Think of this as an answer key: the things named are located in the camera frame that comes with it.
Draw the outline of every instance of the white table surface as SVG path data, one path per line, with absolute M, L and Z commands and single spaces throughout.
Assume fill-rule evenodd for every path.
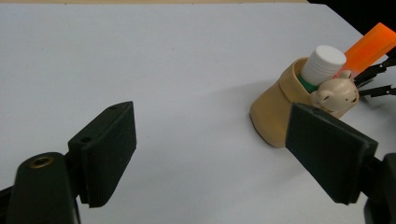
M 79 205 L 82 223 L 363 223 L 363 194 L 334 203 L 248 116 L 294 60 L 360 37 L 320 5 L 2 4 L 0 189 L 21 162 L 66 153 L 102 110 L 132 100 L 137 149 L 106 206 Z M 395 102 L 342 118 L 379 142 L 381 160 L 396 145 Z

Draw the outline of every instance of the cartoon face figure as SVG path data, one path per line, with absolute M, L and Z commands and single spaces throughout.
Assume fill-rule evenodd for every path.
M 355 105 L 359 100 L 359 92 L 349 79 L 350 71 L 344 71 L 338 78 L 320 84 L 317 91 L 311 93 L 312 104 L 330 112 L 342 111 Z

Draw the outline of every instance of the pen holder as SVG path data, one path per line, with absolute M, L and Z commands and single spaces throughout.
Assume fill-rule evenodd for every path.
M 313 94 L 305 90 L 297 75 L 301 73 L 308 58 L 301 58 L 292 63 L 280 76 L 279 80 L 265 91 L 250 107 L 250 117 L 259 135 L 274 147 L 284 147 L 286 131 L 289 124 L 289 115 L 292 102 L 314 105 Z M 336 118 L 341 118 L 359 100 L 355 91 L 350 105 L 337 112 L 320 107 Z

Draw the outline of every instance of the orange highlighter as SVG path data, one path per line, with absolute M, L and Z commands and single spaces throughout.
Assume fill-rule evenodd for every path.
M 380 22 L 345 53 L 346 63 L 334 77 L 344 70 L 356 77 L 395 46 L 396 33 Z

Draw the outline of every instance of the white bottle cap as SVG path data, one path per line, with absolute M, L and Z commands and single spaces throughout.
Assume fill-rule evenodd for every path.
M 318 86 L 332 79 L 346 61 L 347 57 L 340 50 L 320 45 L 312 52 L 304 65 L 301 76 L 310 84 Z

